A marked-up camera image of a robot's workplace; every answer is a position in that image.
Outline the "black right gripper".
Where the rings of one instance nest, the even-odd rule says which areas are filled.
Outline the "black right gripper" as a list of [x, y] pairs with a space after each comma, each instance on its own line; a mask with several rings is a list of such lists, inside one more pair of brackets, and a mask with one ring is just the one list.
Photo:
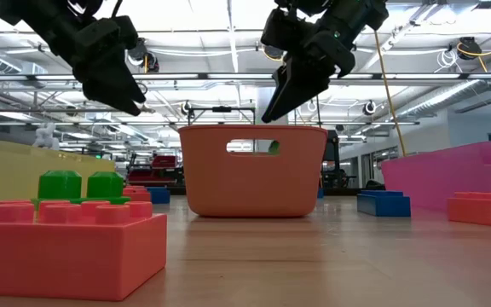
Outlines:
[[348, 75], [355, 66], [355, 57], [334, 32], [321, 31], [305, 38], [286, 64], [273, 73], [275, 91], [262, 116], [270, 123], [287, 115], [306, 101], [325, 91], [331, 77]]

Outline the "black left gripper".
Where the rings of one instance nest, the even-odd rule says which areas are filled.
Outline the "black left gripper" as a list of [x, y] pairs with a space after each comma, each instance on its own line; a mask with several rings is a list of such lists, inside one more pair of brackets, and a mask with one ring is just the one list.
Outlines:
[[84, 82], [86, 98], [130, 115], [139, 115], [137, 103], [146, 97], [126, 66], [124, 52], [136, 46], [131, 19], [99, 19], [74, 37], [75, 78]]

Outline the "green toy building block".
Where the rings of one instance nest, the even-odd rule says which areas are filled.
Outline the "green toy building block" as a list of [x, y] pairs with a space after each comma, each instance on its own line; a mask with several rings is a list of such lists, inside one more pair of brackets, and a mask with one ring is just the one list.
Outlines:
[[97, 171], [87, 178], [83, 195], [83, 178], [76, 171], [47, 171], [38, 181], [38, 197], [31, 202], [38, 207], [45, 200], [68, 200], [73, 204], [85, 201], [108, 201], [123, 205], [131, 201], [124, 196], [124, 179], [116, 172]]

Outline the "orange toy building block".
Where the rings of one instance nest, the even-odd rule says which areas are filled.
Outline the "orange toy building block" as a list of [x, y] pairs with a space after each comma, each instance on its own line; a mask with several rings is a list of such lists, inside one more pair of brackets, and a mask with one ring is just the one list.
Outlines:
[[121, 301], [166, 264], [167, 216], [145, 203], [0, 204], [0, 295]]
[[129, 197], [131, 201], [151, 201], [150, 192], [143, 186], [126, 186], [123, 189], [123, 196]]
[[456, 192], [447, 199], [449, 221], [491, 226], [491, 193]]

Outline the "white column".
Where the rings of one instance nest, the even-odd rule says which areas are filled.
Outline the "white column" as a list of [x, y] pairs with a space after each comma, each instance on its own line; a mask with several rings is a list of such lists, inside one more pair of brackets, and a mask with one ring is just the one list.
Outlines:
[[270, 100], [273, 97], [275, 87], [258, 87], [257, 88], [257, 98], [255, 100], [256, 108], [256, 125], [288, 125], [288, 118], [281, 117], [280, 119], [271, 121], [269, 123], [264, 123], [262, 121], [262, 116], [267, 110]]

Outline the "black equipment cart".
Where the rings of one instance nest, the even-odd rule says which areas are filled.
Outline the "black equipment cart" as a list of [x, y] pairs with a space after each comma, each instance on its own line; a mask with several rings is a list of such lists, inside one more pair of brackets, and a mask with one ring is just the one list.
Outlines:
[[339, 134], [336, 130], [327, 132], [326, 147], [321, 166], [323, 188], [348, 188], [350, 176], [342, 168], [339, 154]]

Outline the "long ceiling light bar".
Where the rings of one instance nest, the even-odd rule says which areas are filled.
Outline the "long ceiling light bar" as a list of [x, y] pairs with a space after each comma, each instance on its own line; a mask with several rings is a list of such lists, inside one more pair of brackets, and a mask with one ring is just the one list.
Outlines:
[[[133, 74], [136, 80], [271, 80], [268, 73], [159, 73], [159, 74]], [[351, 73], [344, 77], [332, 75], [331, 80], [382, 80], [380, 73]], [[491, 80], [491, 72], [484, 73], [387, 73], [388, 80]], [[40, 74], [40, 75], [0, 75], [2, 82], [17, 81], [76, 81], [72, 75]]]

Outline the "white robot figure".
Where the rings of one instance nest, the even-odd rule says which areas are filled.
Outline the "white robot figure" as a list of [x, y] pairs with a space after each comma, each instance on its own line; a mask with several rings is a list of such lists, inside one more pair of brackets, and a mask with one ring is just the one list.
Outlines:
[[35, 141], [32, 144], [35, 148], [60, 149], [60, 143], [54, 137], [55, 123], [42, 123], [35, 131]]

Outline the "red tool cart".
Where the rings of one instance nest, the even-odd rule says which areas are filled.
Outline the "red tool cart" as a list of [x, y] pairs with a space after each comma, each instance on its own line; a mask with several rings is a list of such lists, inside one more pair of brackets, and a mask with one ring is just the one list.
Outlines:
[[127, 165], [126, 181], [129, 185], [144, 187], [175, 187], [184, 184], [183, 168], [174, 155], [154, 154], [148, 162], [137, 161], [133, 153]]

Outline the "orange plastic bin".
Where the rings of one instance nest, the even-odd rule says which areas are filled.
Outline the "orange plastic bin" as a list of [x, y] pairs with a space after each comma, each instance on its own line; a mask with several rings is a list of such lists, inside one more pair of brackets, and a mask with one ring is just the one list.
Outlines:
[[[327, 132], [294, 125], [190, 125], [179, 130], [186, 196], [202, 217], [302, 217], [316, 205]], [[279, 151], [230, 152], [233, 140]]]

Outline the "yellow plastic bin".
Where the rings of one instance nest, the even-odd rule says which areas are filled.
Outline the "yellow plastic bin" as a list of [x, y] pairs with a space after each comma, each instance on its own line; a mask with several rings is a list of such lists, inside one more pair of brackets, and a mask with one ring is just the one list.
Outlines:
[[46, 171], [76, 171], [86, 189], [90, 175], [114, 170], [111, 160], [0, 141], [0, 200], [37, 197], [39, 177]]

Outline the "pink plastic bin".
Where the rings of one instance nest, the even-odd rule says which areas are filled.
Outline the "pink plastic bin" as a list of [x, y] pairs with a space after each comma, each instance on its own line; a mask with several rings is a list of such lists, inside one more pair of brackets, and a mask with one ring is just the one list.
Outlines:
[[381, 170], [385, 187], [409, 196], [413, 209], [446, 211], [456, 192], [491, 193], [491, 142], [391, 159]]

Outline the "black background frame rig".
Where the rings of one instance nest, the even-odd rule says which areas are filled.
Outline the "black background frame rig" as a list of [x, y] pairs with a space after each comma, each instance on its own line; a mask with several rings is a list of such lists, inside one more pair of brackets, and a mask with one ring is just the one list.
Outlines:
[[239, 119], [237, 121], [227, 121], [226, 119], [206, 122], [207, 125], [254, 125], [257, 120], [256, 108], [254, 107], [230, 107], [230, 106], [215, 106], [215, 107], [190, 107], [187, 113], [187, 125], [199, 123], [199, 119], [206, 112], [211, 113], [232, 113], [237, 112]]

